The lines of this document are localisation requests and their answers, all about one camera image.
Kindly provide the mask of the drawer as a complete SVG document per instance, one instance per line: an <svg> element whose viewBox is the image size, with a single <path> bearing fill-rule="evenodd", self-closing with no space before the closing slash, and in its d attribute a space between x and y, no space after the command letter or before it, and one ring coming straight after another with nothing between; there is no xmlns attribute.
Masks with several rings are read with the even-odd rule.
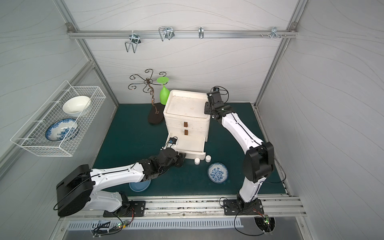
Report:
<svg viewBox="0 0 384 240"><path fill-rule="evenodd" d="M169 138L171 137L178 138L175 145L169 144ZM186 159L194 160L195 158L199 158L200 160L204 160L206 158L206 152L204 151L205 142L204 137L169 133L165 148L172 148L179 153L185 153Z"/></svg>

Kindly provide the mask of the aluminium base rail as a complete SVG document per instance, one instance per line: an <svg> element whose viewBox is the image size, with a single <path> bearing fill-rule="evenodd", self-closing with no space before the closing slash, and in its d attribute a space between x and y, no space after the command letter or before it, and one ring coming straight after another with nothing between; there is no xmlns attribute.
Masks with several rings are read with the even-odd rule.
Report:
<svg viewBox="0 0 384 240"><path fill-rule="evenodd" d="M264 215L270 217L306 217L306 210L299 197L289 195L261 194ZM146 208L141 219L192 219L192 218L229 218L226 216L224 200L236 200L235 195L205 196L152 196L130 197L130 201L145 201Z"/></svg>

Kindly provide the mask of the white bowl in basket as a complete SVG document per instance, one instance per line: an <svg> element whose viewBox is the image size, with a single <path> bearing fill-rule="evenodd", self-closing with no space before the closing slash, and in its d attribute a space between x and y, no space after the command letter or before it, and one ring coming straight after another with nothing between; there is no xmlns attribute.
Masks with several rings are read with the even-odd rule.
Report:
<svg viewBox="0 0 384 240"><path fill-rule="evenodd" d="M87 96L77 96L66 101L62 107L64 113L72 117L85 114L91 105L91 99Z"/></svg>

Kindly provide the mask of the green plastic wine glass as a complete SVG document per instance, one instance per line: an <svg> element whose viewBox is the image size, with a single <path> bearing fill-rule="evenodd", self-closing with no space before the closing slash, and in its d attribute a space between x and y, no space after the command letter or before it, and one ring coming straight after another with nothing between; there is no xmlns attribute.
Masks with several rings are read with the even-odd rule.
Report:
<svg viewBox="0 0 384 240"><path fill-rule="evenodd" d="M170 94L170 91L166 88L166 84L169 82L169 78L159 77L157 79L157 82L162 86L162 89L160 91L160 103L165 106Z"/></svg>

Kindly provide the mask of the plain blue bowl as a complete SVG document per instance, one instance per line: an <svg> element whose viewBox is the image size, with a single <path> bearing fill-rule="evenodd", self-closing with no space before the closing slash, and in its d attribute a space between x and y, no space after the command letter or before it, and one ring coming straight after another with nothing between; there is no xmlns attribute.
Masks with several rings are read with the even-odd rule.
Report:
<svg viewBox="0 0 384 240"><path fill-rule="evenodd" d="M144 182L129 183L129 187L133 192L140 193L147 190L150 184L151 184L151 180L148 180Z"/></svg>

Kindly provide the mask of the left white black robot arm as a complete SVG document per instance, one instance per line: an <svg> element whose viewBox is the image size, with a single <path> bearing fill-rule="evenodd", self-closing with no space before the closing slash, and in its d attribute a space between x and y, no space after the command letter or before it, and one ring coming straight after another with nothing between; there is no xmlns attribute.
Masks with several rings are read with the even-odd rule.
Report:
<svg viewBox="0 0 384 240"><path fill-rule="evenodd" d="M128 166L90 169L89 165L81 165L57 184L54 210L59 217L68 217L82 210L104 211L108 216L128 216L134 209L133 202L128 200L125 193L112 193L107 189L151 181L172 167L182 167L185 158L185 153L166 148L156 156Z"/></svg>

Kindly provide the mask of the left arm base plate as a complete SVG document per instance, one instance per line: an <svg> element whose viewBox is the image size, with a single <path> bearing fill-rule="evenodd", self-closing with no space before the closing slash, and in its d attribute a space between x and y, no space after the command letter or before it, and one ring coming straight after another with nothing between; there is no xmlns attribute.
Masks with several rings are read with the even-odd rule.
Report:
<svg viewBox="0 0 384 240"><path fill-rule="evenodd" d="M104 211L104 218L125 218L125 217L143 217L145 213L146 202L145 201L128 201L114 212Z"/></svg>

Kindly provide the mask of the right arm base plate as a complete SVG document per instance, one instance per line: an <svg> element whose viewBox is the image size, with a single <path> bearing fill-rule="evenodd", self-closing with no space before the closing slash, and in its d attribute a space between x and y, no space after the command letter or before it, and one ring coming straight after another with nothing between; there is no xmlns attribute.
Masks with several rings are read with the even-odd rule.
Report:
<svg viewBox="0 0 384 240"><path fill-rule="evenodd" d="M226 216L263 216L265 214L260 199L255 199L249 203L243 203L241 200L224 200L223 207Z"/></svg>

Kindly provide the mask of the white paint can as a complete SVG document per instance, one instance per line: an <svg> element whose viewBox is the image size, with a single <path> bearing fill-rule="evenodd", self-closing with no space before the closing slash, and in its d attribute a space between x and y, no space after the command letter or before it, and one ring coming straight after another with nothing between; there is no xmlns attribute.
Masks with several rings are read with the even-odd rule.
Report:
<svg viewBox="0 0 384 240"><path fill-rule="evenodd" d="M210 163L211 160L212 160L212 157L209 156L209 155L206 155L205 161L206 161L207 163Z"/></svg>
<svg viewBox="0 0 384 240"><path fill-rule="evenodd" d="M195 163L195 165L199 165L200 162L201 162L201 160L200 160L199 158L195 158L195 159L194 159L194 163Z"/></svg>

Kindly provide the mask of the aluminium top rail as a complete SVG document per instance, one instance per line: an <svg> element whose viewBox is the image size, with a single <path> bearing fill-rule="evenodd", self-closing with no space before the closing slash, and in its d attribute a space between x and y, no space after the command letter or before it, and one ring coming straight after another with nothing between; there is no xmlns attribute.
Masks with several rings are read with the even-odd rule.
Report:
<svg viewBox="0 0 384 240"><path fill-rule="evenodd" d="M260 34L269 34L271 30L206 30L204 29L203 39L269 39L262 38ZM160 39L158 31L77 31L68 33L71 39L129 39L134 32L139 35L142 40ZM299 35L297 31L278 30L280 34L285 34L285 38L296 38ZM181 31L174 30L173 39L199 39L198 30Z"/></svg>

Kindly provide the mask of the blue white patterned bowl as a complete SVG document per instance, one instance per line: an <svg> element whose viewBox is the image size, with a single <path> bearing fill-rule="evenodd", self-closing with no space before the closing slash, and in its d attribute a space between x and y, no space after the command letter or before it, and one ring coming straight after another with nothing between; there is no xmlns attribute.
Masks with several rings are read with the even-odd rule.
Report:
<svg viewBox="0 0 384 240"><path fill-rule="evenodd" d="M222 163L213 163L208 167L208 177L216 184L223 184L228 180L229 172Z"/></svg>

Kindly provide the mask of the white three-drawer cabinet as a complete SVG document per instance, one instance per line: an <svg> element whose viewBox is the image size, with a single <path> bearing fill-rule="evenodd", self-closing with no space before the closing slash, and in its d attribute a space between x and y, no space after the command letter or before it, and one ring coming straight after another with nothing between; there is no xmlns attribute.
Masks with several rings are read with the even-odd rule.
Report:
<svg viewBox="0 0 384 240"><path fill-rule="evenodd" d="M168 134L200 136L207 142L211 120L204 114L207 101L204 93L172 90L164 109Z"/></svg>

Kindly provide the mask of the blue patterned bowl in basket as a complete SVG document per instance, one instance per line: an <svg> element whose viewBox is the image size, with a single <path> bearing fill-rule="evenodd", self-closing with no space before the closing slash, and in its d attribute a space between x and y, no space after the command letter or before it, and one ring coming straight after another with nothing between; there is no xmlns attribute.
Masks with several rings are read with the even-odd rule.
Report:
<svg viewBox="0 0 384 240"><path fill-rule="evenodd" d="M58 142L65 138L71 138L78 131L78 123L75 119L67 118L52 124L45 133L45 137L49 141Z"/></svg>

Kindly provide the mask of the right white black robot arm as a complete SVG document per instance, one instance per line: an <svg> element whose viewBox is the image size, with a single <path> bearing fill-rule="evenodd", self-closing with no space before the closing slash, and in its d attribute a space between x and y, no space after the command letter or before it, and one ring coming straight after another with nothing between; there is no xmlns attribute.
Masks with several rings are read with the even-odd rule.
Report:
<svg viewBox="0 0 384 240"><path fill-rule="evenodd" d="M239 207L245 208L256 202L263 183L275 170L274 146L252 133L233 108L222 100L220 87L213 87L207 98L204 113L227 129L245 154L242 165L245 179L237 195Z"/></svg>

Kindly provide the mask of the brown metal cup rack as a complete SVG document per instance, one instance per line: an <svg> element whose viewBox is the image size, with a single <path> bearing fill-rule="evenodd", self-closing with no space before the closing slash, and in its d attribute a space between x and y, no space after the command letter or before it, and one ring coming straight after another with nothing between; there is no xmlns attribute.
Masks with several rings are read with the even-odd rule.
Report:
<svg viewBox="0 0 384 240"><path fill-rule="evenodd" d="M135 90L138 85L144 85L142 91L146 94L150 94L151 105L152 105L150 112L148 114L148 122L151 125L158 125L164 120L165 105L162 105L160 102L159 103L156 102L154 86L163 87L167 83L164 83L162 81L160 83L159 82L155 83L153 80L153 75L154 75L153 69L146 69L145 73L150 74L150 76L147 78L143 78L138 74L131 75L129 79L134 82L128 85L128 89Z"/></svg>

